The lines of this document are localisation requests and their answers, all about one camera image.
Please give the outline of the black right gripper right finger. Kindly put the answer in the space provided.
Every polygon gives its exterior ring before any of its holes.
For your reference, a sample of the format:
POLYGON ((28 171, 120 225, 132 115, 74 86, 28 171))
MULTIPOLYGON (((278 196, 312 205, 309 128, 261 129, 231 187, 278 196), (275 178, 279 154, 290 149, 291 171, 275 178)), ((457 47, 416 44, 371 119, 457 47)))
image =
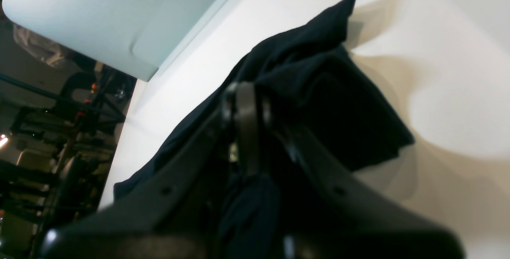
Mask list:
POLYGON ((304 124, 280 117, 258 94, 266 170, 282 192, 281 259, 463 259, 448 228, 361 183, 304 124))

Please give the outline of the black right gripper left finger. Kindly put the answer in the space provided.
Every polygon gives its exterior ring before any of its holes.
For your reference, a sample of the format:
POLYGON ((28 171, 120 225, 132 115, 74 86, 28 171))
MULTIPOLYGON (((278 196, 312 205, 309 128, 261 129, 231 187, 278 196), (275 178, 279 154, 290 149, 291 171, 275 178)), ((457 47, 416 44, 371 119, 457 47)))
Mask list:
POLYGON ((50 230, 41 258, 221 259, 215 228, 229 168, 214 155, 248 130, 255 86, 234 83, 167 165, 109 207, 50 230))

